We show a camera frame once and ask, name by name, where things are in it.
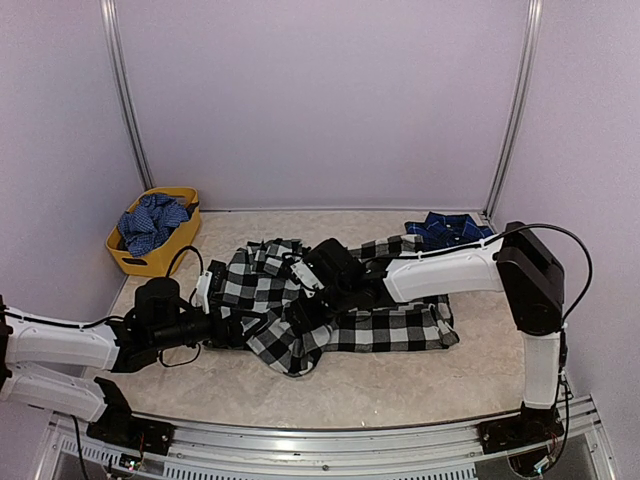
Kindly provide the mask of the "black white checked shirt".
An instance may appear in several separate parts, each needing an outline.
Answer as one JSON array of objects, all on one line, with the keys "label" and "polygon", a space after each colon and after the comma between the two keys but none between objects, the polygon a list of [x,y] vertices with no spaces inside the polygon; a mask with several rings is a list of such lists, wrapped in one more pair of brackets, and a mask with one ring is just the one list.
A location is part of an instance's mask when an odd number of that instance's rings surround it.
[{"label": "black white checked shirt", "polygon": [[[445,295],[392,307],[350,310],[327,326],[296,333],[287,323],[287,305],[298,297],[302,287],[295,282],[283,256],[289,253],[302,258],[311,249],[299,239],[248,243],[225,263],[225,281],[211,303],[211,307],[223,308],[224,317],[232,308],[266,316],[265,326],[249,338],[246,351],[271,369],[301,377],[310,373],[329,351],[414,352],[448,349],[458,343]],[[359,259],[368,259],[376,253],[416,253],[425,251],[425,247],[420,236],[408,234],[347,250]]]}]

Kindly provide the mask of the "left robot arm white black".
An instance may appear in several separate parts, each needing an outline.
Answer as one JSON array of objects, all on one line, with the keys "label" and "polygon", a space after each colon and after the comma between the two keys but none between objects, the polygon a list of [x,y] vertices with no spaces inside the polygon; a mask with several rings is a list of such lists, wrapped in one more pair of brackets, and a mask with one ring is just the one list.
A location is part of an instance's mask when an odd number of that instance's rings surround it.
[{"label": "left robot arm white black", "polygon": [[194,306],[170,277],[156,277],[135,292],[124,317],[74,324],[1,307],[1,398],[75,416],[89,437],[143,453],[167,454],[173,424],[133,413],[111,380],[83,379],[53,365],[131,374],[156,363],[162,352],[209,341],[239,347],[267,321],[265,315],[221,306]]}]

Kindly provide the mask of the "blue plaid shirt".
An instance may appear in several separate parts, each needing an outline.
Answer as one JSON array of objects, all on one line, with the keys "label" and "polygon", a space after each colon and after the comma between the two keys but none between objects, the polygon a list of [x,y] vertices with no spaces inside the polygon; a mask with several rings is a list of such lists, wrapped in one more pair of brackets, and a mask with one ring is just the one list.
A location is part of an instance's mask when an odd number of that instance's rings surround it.
[{"label": "blue plaid shirt", "polygon": [[429,212],[422,222],[407,221],[404,227],[407,234],[422,238],[427,251],[474,243],[494,234],[489,226],[478,225],[469,214]]}]

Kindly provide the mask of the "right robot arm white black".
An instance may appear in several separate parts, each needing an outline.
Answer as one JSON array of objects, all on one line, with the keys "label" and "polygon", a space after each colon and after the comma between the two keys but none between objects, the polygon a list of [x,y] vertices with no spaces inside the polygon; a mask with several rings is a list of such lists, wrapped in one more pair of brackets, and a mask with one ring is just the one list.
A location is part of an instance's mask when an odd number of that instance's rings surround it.
[{"label": "right robot arm white black", "polygon": [[444,294],[505,294],[524,340],[525,386],[517,415],[485,421],[478,431],[484,453],[566,439],[568,412],[557,408],[568,353],[565,272],[535,235],[539,224],[511,222],[502,233],[430,252],[376,253],[359,259],[338,240],[323,241],[290,270],[302,286],[292,325],[307,333],[350,310],[392,307]]}]

